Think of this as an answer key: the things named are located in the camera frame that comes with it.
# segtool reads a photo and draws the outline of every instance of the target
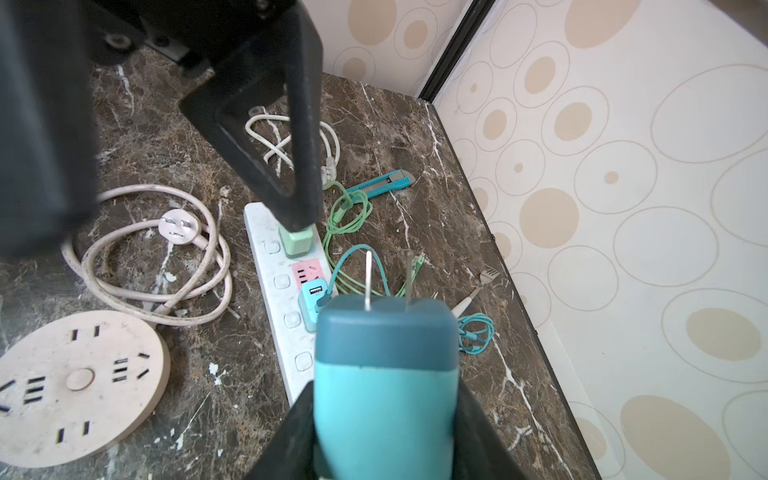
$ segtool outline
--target white wall with circle pattern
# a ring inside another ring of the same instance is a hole
[[[768,48],[498,0],[435,106],[604,478],[768,478]]]
[[[323,70],[418,96],[468,0],[304,0]]]

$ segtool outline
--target white power strip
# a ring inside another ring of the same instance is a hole
[[[310,251],[301,257],[288,258],[280,241],[279,224],[264,204],[247,204],[244,216],[288,403],[293,405],[304,386],[315,378],[315,334],[306,331],[301,317],[300,275],[306,273],[306,267],[312,270],[319,264],[322,277],[330,280],[331,269],[314,225]]]

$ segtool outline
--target brown marble table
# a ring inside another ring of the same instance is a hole
[[[107,452],[55,468],[0,464],[0,478],[240,478],[288,410],[243,225],[243,207],[257,198],[179,113],[177,102],[195,85],[163,58],[143,51],[123,67],[94,68],[91,86],[101,135],[101,189],[159,183],[200,198],[220,219],[232,247],[234,296],[217,321],[157,328],[170,348],[170,382],[135,433]],[[286,107],[279,102],[267,110],[284,113]],[[327,75],[322,117],[339,135],[339,181],[346,186],[397,168],[416,177],[414,186],[373,199],[364,227],[334,237],[332,252],[354,243],[372,245],[395,288],[402,284],[406,251],[424,253],[415,294],[436,296],[449,306],[474,288],[485,265],[503,270],[468,310],[490,316],[496,337],[485,353],[462,355],[462,377],[531,480],[597,478],[435,109]],[[268,125],[259,128],[271,131]],[[285,127],[280,129],[285,135]],[[326,192],[326,211],[337,196]],[[158,194],[110,202],[80,232],[78,251],[115,227],[158,218],[174,205]],[[192,246],[174,248],[164,270],[178,281],[168,284],[158,280],[166,253],[162,237],[139,232],[115,244],[98,272],[133,289],[173,290],[197,268],[201,254]],[[360,267],[353,258],[345,270],[359,274]],[[183,308],[200,314],[217,303],[207,295]],[[59,255],[0,263],[2,352],[47,322],[104,308]],[[211,364],[218,366],[215,376]]]

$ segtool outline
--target black wall trim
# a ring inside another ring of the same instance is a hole
[[[453,67],[464,53],[469,42],[472,41],[475,32],[480,28],[480,24],[485,20],[485,16],[491,10],[494,2],[495,0],[472,0],[466,15],[462,18],[462,22],[458,25],[451,41],[448,42],[448,46],[445,47],[445,51],[440,56],[435,70],[432,71],[429,80],[424,84],[419,98],[430,103],[435,100],[437,92],[448,80]]]

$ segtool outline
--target charger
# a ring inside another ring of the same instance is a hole
[[[307,332],[314,333],[317,331],[317,314],[322,308],[322,305],[318,304],[318,300],[325,298],[327,290],[328,283],[324,278],[310,280],[301,286],[299,309],[304,318]]]

